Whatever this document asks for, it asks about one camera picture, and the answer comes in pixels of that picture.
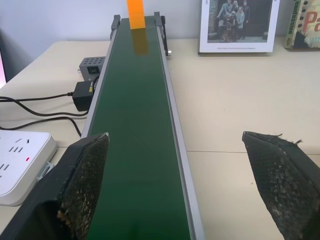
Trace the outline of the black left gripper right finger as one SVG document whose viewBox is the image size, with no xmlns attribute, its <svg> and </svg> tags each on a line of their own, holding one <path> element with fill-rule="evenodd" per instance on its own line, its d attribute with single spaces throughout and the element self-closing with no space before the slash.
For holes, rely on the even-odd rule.
<svg viewBox="0 0 320 240">
<path fill-rule="evenodd" d="M 320 240 L 320 167 L 280 135 L 244 131 L 258 192 L 284 240 Z"/>
</svg>

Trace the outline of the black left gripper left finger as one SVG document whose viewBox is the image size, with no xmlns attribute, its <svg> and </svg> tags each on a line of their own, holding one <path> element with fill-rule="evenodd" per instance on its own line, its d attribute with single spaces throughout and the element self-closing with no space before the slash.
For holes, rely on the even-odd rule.
<svg viewBox="0 0 320 240">
<path fill-rule="evenodd" d="M 31 190 L 0 240 L 86 240 L 98 203 L 108 133 L 71 144 Z"/>
</svg>

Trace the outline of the green conveyor belt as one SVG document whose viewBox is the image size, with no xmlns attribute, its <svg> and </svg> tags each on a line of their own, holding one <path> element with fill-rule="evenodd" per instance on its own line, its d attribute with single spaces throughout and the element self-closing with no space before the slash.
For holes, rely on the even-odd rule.
<svg viewBox="0 0 320 240">
<path fill-rule="evenodd" d="M 167 63 L 165 18 L 112 36 L 82 135 L 108 133 L 87 240 L 205 240 Z"/>
</svg>

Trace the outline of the grey control box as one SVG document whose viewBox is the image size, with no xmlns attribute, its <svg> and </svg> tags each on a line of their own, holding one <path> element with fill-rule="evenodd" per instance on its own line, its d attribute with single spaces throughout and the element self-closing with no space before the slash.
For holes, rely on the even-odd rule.
<svg viewBox="0 0 320 240">
<path fill-rule="evenodd" d="M 104 61 L 104 56 L 85 57 L 78 67 L 83 80 L 93 81 L 97 76 L 99 76 L 102 71 Z"/>
</svg>

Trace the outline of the white power strip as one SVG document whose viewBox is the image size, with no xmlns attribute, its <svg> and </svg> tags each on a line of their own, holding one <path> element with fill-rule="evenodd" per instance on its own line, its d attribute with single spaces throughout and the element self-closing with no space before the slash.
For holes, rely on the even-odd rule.
<svg viewBox="0 0 320 240">
<path fill-rule="evenodd" d="M 0 130 L 0 206 L 18 206 L 54 165 L 48 132 Z"/>
</svg>

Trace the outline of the black power adapter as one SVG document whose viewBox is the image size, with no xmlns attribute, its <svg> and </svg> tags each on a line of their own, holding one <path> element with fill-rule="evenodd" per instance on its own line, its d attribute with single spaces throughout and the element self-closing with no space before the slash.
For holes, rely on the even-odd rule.
<svg viewBox="0 0 320 240">
<path fill-rule="evenodd" d="M 76 83 L 72 100 L 79 112 L 87 112 L 90 109 L 94 94 L 93 81 L 80 81 Z"/>
</svg>

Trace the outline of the green book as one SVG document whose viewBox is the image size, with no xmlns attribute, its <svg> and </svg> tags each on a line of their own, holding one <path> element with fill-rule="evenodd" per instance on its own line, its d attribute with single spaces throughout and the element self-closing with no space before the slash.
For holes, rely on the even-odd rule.
<svg viewBox="0 0 320 240">
<path fill-rule="evenodd" d="M 320 0 L 293 0 L 286 49 L 320 49 Z"/>
</svg>

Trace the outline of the white framed group photo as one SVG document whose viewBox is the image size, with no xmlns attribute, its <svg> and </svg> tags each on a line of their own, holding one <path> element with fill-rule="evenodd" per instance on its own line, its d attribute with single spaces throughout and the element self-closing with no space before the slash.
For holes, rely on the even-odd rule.
<svg viewBox="0 0 320 240">
<path fill-rule="evenodd" d="M 280 0 L 201 0 L 198 52 L 271 53 Z"/>
</svg>

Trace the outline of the orange block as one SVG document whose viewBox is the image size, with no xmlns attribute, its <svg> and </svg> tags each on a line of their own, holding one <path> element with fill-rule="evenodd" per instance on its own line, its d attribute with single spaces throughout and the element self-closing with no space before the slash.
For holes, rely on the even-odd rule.
<svg viewBox="0 0 320 240">
<path fill-rule="evenodd" d="M 126 0 L 131 30 L 145 29 L 145 15 L 143 0 Z"/>
</svg>

